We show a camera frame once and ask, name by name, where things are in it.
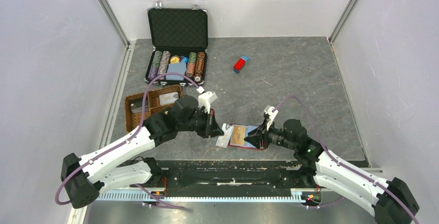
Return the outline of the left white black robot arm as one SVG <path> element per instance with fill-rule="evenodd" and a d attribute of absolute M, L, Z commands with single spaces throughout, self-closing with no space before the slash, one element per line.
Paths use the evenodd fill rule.
<path fill-rule="evenodd" d="M 121 164 L 174 139 L 179 132 L 192 131 L 205 139 L 222 136 L 224 133 L 211 107 L 215 100 L 214 92 L 204 92 L 197 98 L 184 95 L 113 143 L 86 155 L 71 153 L 65 156 L 56 203 L 71 204 L 79 209 L 113 189 L 135 184 L 159 185 L 163 173 L 154 158 L 127 166 Z"/>

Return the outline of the red leather card holder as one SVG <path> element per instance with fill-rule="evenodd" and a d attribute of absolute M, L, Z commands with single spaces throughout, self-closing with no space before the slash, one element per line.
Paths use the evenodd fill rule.
<path fill-rule="evenodd" d="M 246 126 L 247 127 L 247 129 L 246 129 L 246 136 L 248 135 L 248 133 L 249 132 L 251 132 L 252 130 L 254 130 L 254 129 L 256 129 L 257 128 L 257 126 Z M 228 145 L 228 146 L 231 146 L 231 147 L 238 147 L 238 148 L 245 148 L 245 149 L 251 149 L 251 150 L 261 150 L 261 149 L 256 149 L 256 148 L 254 148 L 251 144 L 249 144 L 248 142 L 245 142 L 245 145 L 244 146 L 232 146 L 232 145 Z"/>

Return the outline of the white VIP card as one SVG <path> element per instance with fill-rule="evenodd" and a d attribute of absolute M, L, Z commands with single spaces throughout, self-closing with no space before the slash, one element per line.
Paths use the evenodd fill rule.
<path fill-rule="evenodd" d="M 233 134 L 234 126 L 224 123 L 222 125 L 223 135 L 217 138 L 216 146 L 227 148 Z"/>

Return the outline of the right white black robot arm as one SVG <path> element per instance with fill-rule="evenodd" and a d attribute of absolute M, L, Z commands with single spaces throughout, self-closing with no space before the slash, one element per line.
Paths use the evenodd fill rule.
<path fill-rule="evenodd" d="M 403 180 L 387 180 L 343 160 L 310 138 L 299 120 L 287 120 L 283 128 L 264 121 L 248 133 L 245 141 L 261 150 L 270 144 L 293 150 L 301 164 L 302 185 L 317 185 L 338 193 L 367 211 L 376 223 L 418 222 L 415 216 L 419 204 Z"/>

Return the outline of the gold card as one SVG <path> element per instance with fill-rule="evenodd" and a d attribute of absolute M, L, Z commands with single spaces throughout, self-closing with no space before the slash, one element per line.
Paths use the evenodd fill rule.
<path fill-rule="evenodd" d="M 246 137 L 246 126 L 233 125 L 232 135 L 229 144 L 232 146 L 244 146 Z"/>

